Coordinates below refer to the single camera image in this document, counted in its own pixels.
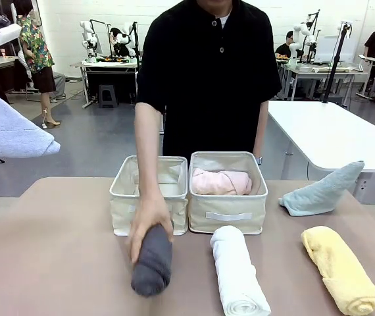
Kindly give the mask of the dark gray towel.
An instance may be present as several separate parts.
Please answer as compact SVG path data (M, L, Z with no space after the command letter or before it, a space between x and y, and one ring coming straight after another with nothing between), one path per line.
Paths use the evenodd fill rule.
M132 271L131 287L145 298L162 293L172 276L172 243L161 224L145 235L139 257Z

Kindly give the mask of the background robot workbench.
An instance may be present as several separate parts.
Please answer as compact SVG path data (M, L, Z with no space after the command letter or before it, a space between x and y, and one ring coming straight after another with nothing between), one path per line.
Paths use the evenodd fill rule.
M113 85L118 104L134 103L138 92L138 65L134 61L98 61L89 63L86 60L73 64L80 71L85 103L82 108L99 104L99 86Z

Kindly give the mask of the light blue triangle towel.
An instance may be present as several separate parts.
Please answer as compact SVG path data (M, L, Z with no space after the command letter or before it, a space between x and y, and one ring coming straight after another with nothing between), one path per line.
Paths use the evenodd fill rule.
M41 157L56 154L60 148L53 135L0 98L0 157Z

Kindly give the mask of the yellow towel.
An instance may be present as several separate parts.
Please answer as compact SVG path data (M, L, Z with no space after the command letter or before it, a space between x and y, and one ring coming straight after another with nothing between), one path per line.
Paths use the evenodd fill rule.
M375 311L375 284L335 230L312 227L301 233L301 241L345 316L367 316Z

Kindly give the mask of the beige fabric storage box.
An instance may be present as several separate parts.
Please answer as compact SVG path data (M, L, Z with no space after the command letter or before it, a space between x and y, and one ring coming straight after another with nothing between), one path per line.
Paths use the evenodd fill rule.
M166 201L174 227L174 235L188 230L188 162L184 157L160 156L159 188ZM114 234L127 236L139 201L138 159L127 157L109 189Z
M221 194L201 194L195 178L205 173L244 173L244 181L227 181L230 191ZM191 155L189 166L189 229L212 234L216 229L232 225L246 235L263 231L268 188L252 153L242 151L197 151Z

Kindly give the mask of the black step stool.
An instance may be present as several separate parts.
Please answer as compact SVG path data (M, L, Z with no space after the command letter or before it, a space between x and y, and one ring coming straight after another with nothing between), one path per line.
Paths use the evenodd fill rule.
M114 108L118 106L118 100L114 92L113 85L99 86L99 107L100 108Z

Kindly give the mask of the person's left forearm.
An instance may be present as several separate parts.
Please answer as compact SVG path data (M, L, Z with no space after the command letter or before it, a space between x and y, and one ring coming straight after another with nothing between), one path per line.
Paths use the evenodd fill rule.
M255 135L255 145L253 148L253 155L257 159L262 157L264 135L265 135L266 125L268 121L268 106L269 106L269 101L265 101L261 103L259 121L257 125L256 135Z

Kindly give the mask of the white table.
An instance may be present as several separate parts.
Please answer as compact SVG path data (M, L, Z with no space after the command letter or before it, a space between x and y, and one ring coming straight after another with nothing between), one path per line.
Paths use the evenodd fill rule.
M283 180L288 179L294 151L323 172L364 161L353 195L363 204L375 204L375 125L335 103L270 101L268 112L288 138Z

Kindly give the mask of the teal triangle towel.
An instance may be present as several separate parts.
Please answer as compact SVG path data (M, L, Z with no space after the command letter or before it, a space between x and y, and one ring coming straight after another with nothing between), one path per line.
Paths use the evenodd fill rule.
M345 191L352 187L363 169L363 161L349 163L311 185L284 194L278 203L292 217L329 213L337 207Z

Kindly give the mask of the woman in floral shirt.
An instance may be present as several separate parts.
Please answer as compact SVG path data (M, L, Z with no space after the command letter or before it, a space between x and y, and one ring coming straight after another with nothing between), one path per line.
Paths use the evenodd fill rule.
M24 60L31 72L32 82L40 92L41 115L46 126L59 126L51 114L50 93L56 91L53 77L53 58L41 30L33 23L31 0L12 0L16 11L16 23L21 27L19 42Z

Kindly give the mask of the white towel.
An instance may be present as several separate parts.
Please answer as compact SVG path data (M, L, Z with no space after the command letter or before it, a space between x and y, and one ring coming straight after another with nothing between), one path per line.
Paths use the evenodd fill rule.
M210 245L225 316L270 316L271 308L257 280L245 237L234 226L215 230Z

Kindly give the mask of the grey background workbench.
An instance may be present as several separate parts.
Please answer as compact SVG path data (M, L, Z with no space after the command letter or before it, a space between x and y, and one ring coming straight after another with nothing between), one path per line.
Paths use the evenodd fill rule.
M345 101L351 95L353 84L361 83L368 78L369 72L362 65L339 66L333 69L322 65L298 64L291 66L287 63L279 63L278 73L282 83L282 89L276 98L284 101L301 99L299 95L299 83L304 83L304 98L309 100L338 97Z

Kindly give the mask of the pink rolled towel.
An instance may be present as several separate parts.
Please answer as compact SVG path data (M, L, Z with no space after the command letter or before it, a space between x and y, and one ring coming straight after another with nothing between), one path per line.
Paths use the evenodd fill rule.
M195 168L191 187L194 194L218 196L243 196L251 193L253 182L246 172L211 172Z

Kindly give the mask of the person's right forearm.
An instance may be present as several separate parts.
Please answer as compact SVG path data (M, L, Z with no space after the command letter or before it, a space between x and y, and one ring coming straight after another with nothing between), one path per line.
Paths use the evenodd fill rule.
M159 111L146 103L136 104L134 125L140 198L155 213L166 213L166 203L158 182L160 123Z

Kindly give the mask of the person's right hand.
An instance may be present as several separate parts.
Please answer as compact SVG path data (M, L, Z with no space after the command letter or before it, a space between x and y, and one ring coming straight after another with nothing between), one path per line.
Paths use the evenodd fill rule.
M170 220L170 212L159 192L143 195L132 220L128 235L128 247L132 264L138 261L143 239L154 226L161 225L170 243L173 243L174 229Z

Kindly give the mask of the seated person in black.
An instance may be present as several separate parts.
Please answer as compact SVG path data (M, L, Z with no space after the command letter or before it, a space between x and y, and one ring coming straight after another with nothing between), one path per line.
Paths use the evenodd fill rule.
M275 56L277 59L288 59L291 57L291 50L290 50L290 45L293 44L293 31L289 31L286 34L286 42L282 45L280 45L276 50L275 50Z

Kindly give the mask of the black tripod pole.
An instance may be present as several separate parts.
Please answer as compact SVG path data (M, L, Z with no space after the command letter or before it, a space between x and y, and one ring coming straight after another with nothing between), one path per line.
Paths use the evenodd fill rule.
M326 89L324 93L324 97L322 98L323 103L328 102L329 94L331 93L332 85L334 83L334 77L335 73L338 67L340 55L341 55L341 50L343 47L343 43L345 41L345 37L348 33L348 31L352 30L352 23L351 22L342 22L340 26L340 33L339 33L339 41L338 44L336 45L336 49L334 51L334 61L332 63L332 66L330 67L330 75L328 77L328 83L326 84Z

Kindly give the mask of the person in black shirt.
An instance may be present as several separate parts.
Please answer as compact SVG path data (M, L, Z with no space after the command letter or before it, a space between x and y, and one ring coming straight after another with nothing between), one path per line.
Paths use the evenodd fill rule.
M137 82L138 101L165 116L165 156L252 152L261 104L281 88L269 17L233 0L221 20L183 0L150 25Z

